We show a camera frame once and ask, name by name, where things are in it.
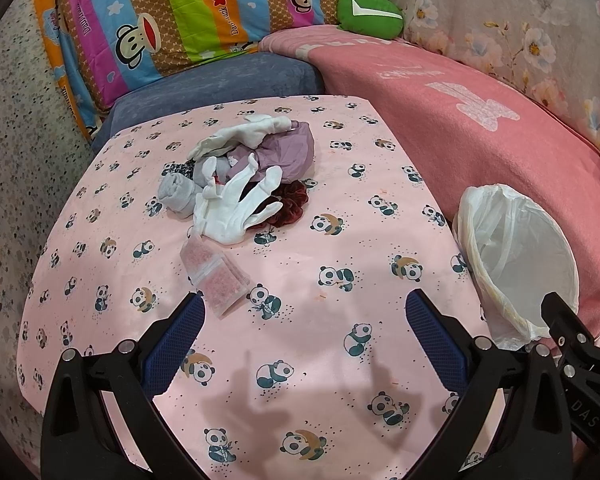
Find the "white glove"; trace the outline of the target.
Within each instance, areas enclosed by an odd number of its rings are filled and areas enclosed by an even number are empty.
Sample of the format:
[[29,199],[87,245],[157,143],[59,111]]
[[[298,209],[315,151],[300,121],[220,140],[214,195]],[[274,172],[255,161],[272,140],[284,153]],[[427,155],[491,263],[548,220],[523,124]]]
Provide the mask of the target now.
[[187,159],[196,162],[204,156],[221,156],[238,144],[254,150],[266,136],[284,133],[292,129],[292,120],[287,116],[272,117],[253,115],[242,124],[221,128],[208,138],[199,141],[188,153]]
[[265,222],[277,214],[283,204],[276,200],[257,212],[257,209],[271,197],[282,183],[283,170],[273,166],[265,171],[265,176],[245,197],[242,192],[251,178],[258,172],[259,165],[253,155],[242,171],[228,180],[226,185],[215,182],[216,158],[209,157],[202,166],[202,175],[207,185],[196,196],[194,209],[194,231],[222,245],[240,243],[246,231]]

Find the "grey sock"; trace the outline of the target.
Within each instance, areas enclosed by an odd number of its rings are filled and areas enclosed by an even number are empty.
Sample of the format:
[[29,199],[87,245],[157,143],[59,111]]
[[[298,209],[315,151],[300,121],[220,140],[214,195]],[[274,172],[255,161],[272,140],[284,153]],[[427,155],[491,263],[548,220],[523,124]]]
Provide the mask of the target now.
[[209,207],[219,206],[228,170],[230,162],[224,156],[205,157],[196,162],[189,160],[166,167],[158,186],[158,200],[182,218],[194,213],[199,194]]

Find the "dark red velvet scrunchie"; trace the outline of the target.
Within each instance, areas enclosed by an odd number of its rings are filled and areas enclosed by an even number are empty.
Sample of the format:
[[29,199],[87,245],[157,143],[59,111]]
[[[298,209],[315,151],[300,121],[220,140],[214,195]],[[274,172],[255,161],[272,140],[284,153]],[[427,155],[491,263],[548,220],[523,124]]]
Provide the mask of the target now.
[[302,182],[282,183],[276,188],[272,196],[258,206],[256,213],[260,214],[266,206],[274,202],[282,203],[283,207],[274,216],[265,220],[265,223],[269,226],[281,228],[296,223],[302,217],[303,207],[308,201],[308,190]]

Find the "purple cloth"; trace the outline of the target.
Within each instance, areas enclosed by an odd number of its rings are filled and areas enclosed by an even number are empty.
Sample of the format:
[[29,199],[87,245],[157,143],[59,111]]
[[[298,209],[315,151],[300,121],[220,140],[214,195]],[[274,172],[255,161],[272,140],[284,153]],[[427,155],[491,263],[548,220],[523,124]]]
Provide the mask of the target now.
[[268,168],[279,166],[282,170],[282,182],[291,183],[301,179],[312,167],[314,161],[314,137],[307,122],[292,122],[291,129],[283,133],[266,136],[256,148],[247,148],[239,144],[227,155],[230,170],[226,180],[235,177],[248,166],[250,155],[257,161],[259,169],[251,178],[256,182],[265,175]]

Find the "white lined trash bin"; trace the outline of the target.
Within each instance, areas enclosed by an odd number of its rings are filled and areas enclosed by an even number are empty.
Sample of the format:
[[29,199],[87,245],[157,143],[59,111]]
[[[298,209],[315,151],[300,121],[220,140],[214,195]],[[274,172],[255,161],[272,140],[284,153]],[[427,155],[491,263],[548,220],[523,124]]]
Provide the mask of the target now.
[[453,233],[498,348],[518,350],[550,336],[541,304],[557,292],[579,310],[576,259],[562,228],[539,204],[506,184],[470,186]]

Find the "pink blanket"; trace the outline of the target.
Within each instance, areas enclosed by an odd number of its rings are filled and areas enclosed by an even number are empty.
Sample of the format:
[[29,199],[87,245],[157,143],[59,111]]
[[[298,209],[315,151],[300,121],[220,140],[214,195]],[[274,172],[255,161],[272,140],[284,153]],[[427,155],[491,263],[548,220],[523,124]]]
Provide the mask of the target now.
[[579,316],[600,346],[600,154],[588,141],[506,84],[402,41],[317,25],[259,49],[312,64],[331,94],[370,101],[446,216],[485,184],[542,206],[576,257]]

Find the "floral grey quilt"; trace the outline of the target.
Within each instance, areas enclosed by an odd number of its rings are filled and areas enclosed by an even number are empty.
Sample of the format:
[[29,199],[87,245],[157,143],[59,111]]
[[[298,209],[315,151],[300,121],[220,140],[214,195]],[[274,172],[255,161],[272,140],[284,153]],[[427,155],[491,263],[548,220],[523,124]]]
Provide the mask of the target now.
[[600,0],[390,0],[402,36],[509,84],[600,150]]

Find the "green swoosh cushion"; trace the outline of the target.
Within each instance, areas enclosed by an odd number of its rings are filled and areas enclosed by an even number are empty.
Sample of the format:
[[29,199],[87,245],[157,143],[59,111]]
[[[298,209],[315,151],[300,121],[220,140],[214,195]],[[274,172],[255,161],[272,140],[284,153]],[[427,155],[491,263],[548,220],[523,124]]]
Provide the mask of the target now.
[[404,27],[402,11],[390,0],[339,0],[337,18],[346,32],[385,40],[399,37]]

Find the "blue grey cushion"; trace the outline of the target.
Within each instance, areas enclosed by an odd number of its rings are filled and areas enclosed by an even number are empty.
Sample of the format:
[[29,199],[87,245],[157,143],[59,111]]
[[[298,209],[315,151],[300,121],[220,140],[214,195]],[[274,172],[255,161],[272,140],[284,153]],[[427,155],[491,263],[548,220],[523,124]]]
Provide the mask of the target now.
[[97,153],[118,131],[162,116],[225,102],[323,94],[320,71],[308,62],[257,52],[161,78],[117,99],[92,142]]

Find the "colourful monkey print pillow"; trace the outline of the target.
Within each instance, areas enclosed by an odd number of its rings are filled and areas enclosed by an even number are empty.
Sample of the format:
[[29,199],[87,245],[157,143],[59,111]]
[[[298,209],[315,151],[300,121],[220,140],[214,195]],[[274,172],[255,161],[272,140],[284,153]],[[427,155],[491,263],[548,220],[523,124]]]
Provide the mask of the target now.
[[338,0],[33,0],[56,84],[92,140],[117,99],[252,52],[272,32],[334,24]]

